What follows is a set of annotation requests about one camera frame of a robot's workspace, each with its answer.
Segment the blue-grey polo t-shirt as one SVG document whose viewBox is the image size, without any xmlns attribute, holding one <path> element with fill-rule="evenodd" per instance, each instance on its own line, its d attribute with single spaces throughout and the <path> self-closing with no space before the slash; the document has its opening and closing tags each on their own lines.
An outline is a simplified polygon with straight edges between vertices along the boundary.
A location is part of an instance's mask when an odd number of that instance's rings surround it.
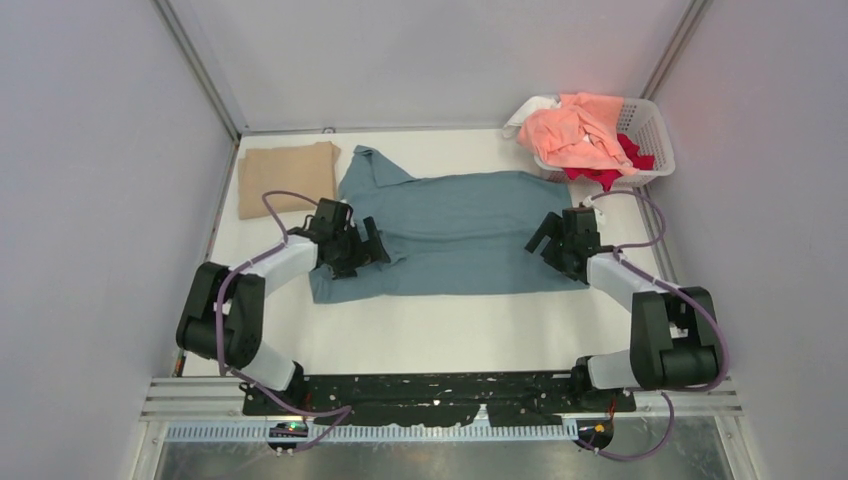
<svg viewBox="0 0 848 480">
<path fill-rule="evenodd" d="M 525 246 L 571 207 L 563 184 L 520 171 L 415 178 L 380 151 L 354 150 L 339 186 L 357 224 L 374 219 L 390 258 L 335 279 L 309 275 L 317 304 L 378 296 L 500 295 L 580 290 Z"/>
</svg>

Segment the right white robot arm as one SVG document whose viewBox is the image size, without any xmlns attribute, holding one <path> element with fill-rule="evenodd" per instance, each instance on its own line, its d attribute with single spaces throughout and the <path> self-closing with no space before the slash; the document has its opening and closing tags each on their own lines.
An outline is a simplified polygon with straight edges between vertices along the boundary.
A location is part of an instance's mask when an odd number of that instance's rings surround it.
<svg viewBox="0 0 848 480">
<path fill-rule="evenodd" d="M 571 397 L 596 410 L 611 390 L 704 391 L 726 375 L 723 339 L 710 293 L 680 287 L 604 245 L 590 207 L 548 213 L 525 246 L 572 281 L 605 293 L 630 315 L 627 349 L 578 359 Z"/>
</svg>

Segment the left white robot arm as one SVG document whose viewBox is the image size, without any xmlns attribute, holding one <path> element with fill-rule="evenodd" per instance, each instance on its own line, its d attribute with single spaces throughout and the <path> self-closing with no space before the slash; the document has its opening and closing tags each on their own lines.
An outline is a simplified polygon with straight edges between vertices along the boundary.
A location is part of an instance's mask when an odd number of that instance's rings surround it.
<svg viewBox="0 0 848 480">
<path fill-rule="evenodd" d="M 282 227 L 281 239 L 236 266 L 204 262 L 196 270 L 177 329 L 184 351 L 217 363 L 268 396 L 284 414 L 298 412 L 308 395 L 303 366 L 263 339 L 266 299 L 319 268 L 333 280 L 387 263 L 376 221 L 355 220 L 353 208 L 322 198 L 304 225 Z"/>
</svg>

